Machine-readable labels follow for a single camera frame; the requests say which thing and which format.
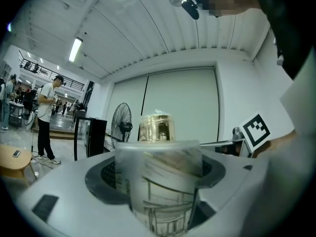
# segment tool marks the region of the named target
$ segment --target clear plastic cup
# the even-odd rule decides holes
[[[115,158],[117,190],[135,216],[156,235],[184,235],[202,177],[199,141],[118,143]]]

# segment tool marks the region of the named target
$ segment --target phone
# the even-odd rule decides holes
[[[14,152],[13,157],[18,157],[20,155],[21,151],[17,150]]]

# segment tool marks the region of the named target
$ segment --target sneakers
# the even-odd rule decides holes
[[[54,158],[53,160],[51,160],[46,155],[38,156],[38,159],[40,159],[40,160],[41,159],[47,160],[48,162],[53,163],[53,164],[60,164],[60,160],[59,159]]]
[[[54,158],[53,160],[48,159],[48,162],[53,163],[53,164],[60,164],[60,160],[56,158]]]
[[[46,155],[38,156],[39,160],[48,160]]]

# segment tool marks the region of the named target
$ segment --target black cabinet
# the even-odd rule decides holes
[[[75,125],[74,157],[84,153],[92,157],[103,153],[107,122],[97,118],[78,117]]]

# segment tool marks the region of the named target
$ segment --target gold can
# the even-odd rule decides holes
[[[142,119],[139,125],[139,141],[174,141],[173,118],[169,115],[151,115]]]

